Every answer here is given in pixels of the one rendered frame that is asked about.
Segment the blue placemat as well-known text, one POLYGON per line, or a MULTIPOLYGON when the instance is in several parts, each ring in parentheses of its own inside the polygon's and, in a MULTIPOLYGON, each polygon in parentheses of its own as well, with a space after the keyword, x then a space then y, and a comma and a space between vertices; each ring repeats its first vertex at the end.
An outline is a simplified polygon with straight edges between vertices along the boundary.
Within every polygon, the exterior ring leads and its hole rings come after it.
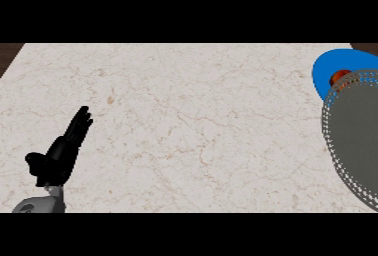
POLYGON ((312 63, 311 78, 320 99, 330 89, 330 77, 338 70, 378 70, 378 56, 354 49, 326 51, 312 63))

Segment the grey plate with dotted rim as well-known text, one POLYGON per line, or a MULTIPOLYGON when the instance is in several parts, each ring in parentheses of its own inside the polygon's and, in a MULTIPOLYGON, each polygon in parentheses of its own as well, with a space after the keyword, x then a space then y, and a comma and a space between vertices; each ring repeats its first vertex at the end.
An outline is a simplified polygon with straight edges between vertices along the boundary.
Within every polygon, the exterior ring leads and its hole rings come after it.
POLYGON ((321 134, 336 174, 378 212, 378 70, 342 76, 323 99, 321 134))

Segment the red tomato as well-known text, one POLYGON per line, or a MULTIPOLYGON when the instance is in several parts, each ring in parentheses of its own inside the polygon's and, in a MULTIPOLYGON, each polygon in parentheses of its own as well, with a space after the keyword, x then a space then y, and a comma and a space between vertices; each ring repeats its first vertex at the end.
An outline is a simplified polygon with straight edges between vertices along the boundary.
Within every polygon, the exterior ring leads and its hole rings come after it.
POLYGON ((348 73, 351 73, 351 71, 343 69, 343 70, 338 70, 338 71, 332 74, 332 76, 330 76, 330 78, 329 78, 330 87, 333 86, 333 84, 336 83, 336 81, 338 81, 348 73))

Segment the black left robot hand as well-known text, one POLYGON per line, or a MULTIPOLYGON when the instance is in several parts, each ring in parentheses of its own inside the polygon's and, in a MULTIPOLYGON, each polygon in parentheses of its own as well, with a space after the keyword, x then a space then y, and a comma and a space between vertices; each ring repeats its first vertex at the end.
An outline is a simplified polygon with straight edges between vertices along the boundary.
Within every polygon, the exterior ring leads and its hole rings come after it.
POLYGON ((63 135, 53 141, 47 153, 30 152, 26 154, 25 161, 29 166, 29 174, 36 178, 36 187, 61 186, 66 183, 91 123, 88 107, 82 106, 63 135))

